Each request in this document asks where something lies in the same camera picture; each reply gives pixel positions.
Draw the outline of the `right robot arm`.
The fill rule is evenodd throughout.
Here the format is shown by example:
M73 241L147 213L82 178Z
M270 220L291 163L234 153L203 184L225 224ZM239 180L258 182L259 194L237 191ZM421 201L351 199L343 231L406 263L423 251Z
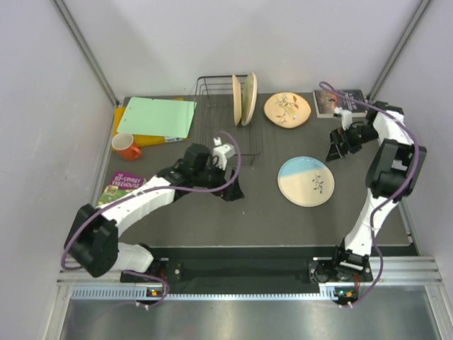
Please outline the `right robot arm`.
M346 281L369 270L376 236L389 213L412 193L427 150L406 128L402 108L378 101L369 106L365 123L353 122L352 113L343 108L335 108L333 115L342 125L330 133L326 161L354 154L367 142L379 142L365 178L365 204L328 265L331 277Z

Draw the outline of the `cream plate with sprig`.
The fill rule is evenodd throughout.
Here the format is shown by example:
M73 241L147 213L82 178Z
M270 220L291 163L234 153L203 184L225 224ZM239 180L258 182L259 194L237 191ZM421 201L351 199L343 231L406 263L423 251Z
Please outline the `cream plate with sprig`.
M242 98L242 116L241 124L243 126L250 123L251 118L256 106L256 98L258 93L258 82L254 72L248 74L244 88Z

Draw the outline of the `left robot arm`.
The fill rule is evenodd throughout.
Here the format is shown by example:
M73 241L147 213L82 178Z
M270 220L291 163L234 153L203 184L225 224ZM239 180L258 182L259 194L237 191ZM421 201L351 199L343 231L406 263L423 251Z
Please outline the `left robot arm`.
M76 213L64 243L64 255L98 278L111 270L135 271L146 281L160 274L160 263L143 245L124 244L120 236L133 224L189 193L211 193L225 201L244 197L238 175L225 179L228 161L240 154L235 146L216 142L214 149L192 144L183 158L158 171L143 186L100 206L86 204Z

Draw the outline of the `blue and white plate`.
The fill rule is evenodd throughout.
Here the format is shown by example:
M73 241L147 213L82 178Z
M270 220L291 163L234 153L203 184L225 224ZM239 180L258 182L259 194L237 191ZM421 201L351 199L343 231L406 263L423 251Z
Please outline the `blue and white plate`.
M312 157L295 157L278 171L277 185L291 203L311 208L323 205L333 195L335 180L331 170Z

